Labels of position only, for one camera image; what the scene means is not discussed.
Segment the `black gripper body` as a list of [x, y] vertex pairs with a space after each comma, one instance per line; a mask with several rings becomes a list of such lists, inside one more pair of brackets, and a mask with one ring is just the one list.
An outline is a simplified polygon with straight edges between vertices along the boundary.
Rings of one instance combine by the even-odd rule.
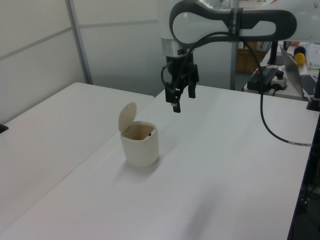
[[167, 70], [171, 75], [171, 81], [166, 85], [171, 89], [184, 89], [191, 85], [196, 86], [199, 82], [198, 66], [194, 64], [194, 56], [166, 57]]

